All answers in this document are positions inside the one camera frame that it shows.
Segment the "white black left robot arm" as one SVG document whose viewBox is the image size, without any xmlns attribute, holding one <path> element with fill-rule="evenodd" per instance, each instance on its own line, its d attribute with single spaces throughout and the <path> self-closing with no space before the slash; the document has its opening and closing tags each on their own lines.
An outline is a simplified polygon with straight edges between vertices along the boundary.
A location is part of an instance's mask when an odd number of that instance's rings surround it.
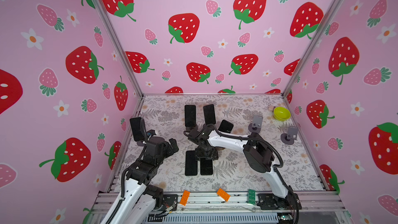
<svg viewBox="0 0 398 224">
<path fill-rule="evenodd" d="M 138 159 L 122 172 L 121 191 L 102 220 L 103 224 L 141 224 L 163 204 L 163 189 L 151 185 L 164 160 L 179 151 L 177 141 L 153 136 Z"/>
</svg>

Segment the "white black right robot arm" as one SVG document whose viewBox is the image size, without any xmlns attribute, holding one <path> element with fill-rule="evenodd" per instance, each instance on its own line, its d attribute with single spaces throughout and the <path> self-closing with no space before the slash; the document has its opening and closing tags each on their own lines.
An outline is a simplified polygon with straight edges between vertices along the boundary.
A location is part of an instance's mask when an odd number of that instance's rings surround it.
<svg viewBox="0 0 398 224">
<path fill-rule="evenodd" d="M 187 127 L 183 133 L 189 141 L 197 144 L 197 148 L 186 155 L 187 176 L 197 175 L 198 168 L 201 175 L 212 175 L 212 162 L 219 158 L 217 148 L 234 150 L 245 156 L 251 169 L 263 174 L 272 191 L 271 194 L 259 194 L 258 200 L 250 198 L 249 204 L 262 210 L 302 209 L 298 195 L 286 184 L 278 170 L 284 165 L 282 157 L 258 133 L 233 135 L 218 130 L 214 124 L 205 125 L 202 130 L 197 126 Z"/>
</svg>

